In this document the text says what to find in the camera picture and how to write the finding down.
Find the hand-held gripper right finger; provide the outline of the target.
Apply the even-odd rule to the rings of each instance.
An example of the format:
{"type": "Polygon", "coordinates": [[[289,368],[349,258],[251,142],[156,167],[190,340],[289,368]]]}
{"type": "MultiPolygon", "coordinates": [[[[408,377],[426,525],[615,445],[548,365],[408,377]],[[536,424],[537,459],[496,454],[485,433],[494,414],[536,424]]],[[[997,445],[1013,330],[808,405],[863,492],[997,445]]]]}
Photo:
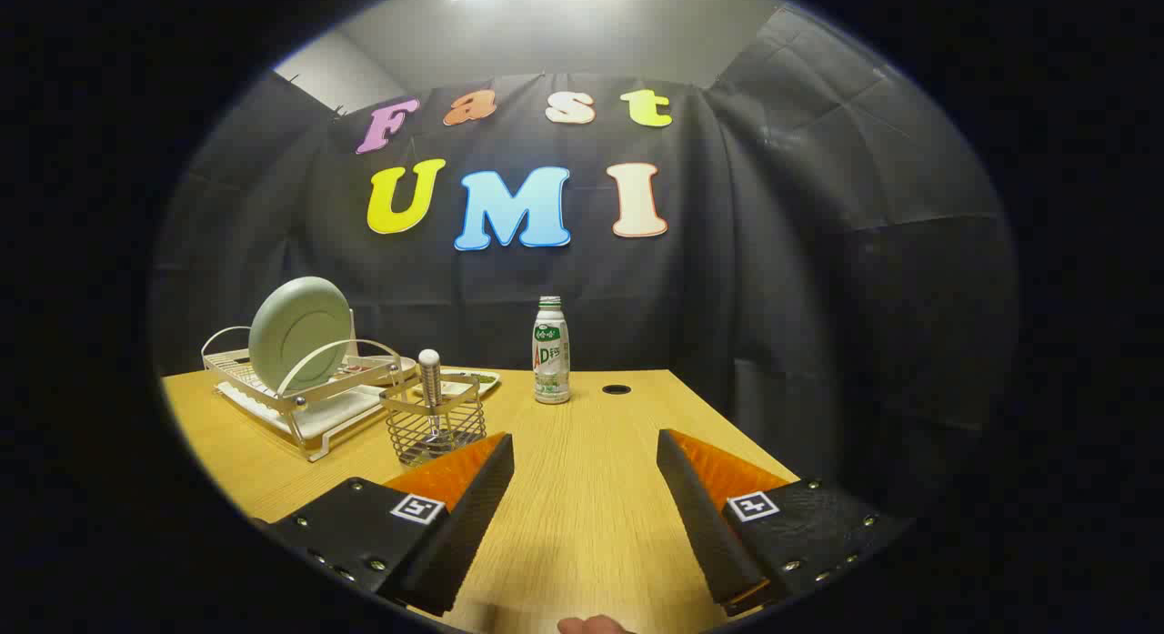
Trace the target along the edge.
{"type": "Polygon", "coordinates": [[[786,480],[675,429],[658,434],[656,466],[728,617],[842,579],[908,525],[835,482],[786,480]]]}

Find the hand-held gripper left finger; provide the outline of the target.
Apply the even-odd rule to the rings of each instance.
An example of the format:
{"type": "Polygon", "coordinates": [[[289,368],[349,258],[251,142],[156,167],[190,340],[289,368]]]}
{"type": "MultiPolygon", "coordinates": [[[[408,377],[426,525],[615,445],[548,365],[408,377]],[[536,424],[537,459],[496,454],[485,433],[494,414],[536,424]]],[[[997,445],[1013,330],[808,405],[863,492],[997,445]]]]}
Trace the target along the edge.
{"type": "Polygon", "coordinates": [[[386,482],[341,480],[286,517],[254,523],[346,584],[443,617],[513,471],[513,437],[498,432],[386,482]]]}

